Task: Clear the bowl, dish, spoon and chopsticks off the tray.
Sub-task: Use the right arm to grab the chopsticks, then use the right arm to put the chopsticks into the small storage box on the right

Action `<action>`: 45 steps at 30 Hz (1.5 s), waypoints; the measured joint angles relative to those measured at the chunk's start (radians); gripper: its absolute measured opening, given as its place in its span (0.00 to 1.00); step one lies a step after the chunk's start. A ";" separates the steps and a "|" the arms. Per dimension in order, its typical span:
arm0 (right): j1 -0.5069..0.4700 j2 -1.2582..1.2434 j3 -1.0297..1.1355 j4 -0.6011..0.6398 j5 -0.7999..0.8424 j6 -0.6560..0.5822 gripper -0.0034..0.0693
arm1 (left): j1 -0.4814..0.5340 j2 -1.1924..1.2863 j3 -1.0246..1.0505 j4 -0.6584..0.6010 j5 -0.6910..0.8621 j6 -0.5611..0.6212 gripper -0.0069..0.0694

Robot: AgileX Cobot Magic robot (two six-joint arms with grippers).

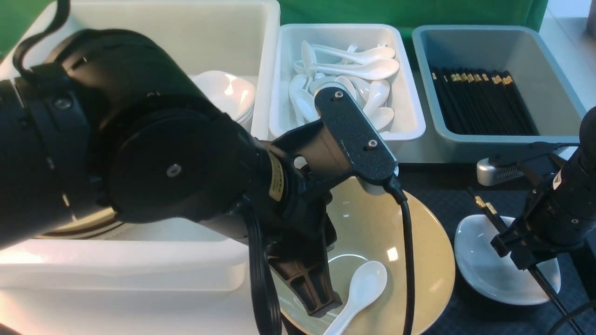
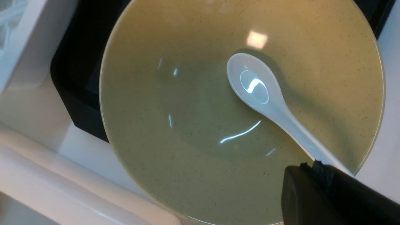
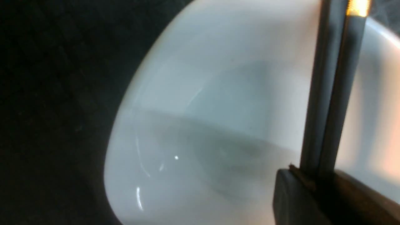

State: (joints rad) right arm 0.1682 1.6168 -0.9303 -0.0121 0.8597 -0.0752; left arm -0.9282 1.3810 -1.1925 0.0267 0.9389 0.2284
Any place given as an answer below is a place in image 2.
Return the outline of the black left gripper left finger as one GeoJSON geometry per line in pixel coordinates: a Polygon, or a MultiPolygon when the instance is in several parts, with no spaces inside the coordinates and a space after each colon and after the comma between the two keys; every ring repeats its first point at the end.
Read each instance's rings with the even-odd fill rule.
{"type": "Polygon", "coordinates": [[[343,225],[304,168],[288,166],[284,171],[281,210],[285,225],[343,225]]]}

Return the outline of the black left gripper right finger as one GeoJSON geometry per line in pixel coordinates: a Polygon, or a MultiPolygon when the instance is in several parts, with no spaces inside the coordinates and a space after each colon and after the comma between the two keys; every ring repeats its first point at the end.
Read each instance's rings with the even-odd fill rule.
{"type": "Polygon", "coordinates": [[[398,225],[399,204],[332,165],[301,163],[307,175],[344,221],[350,225],[398,225]]]}

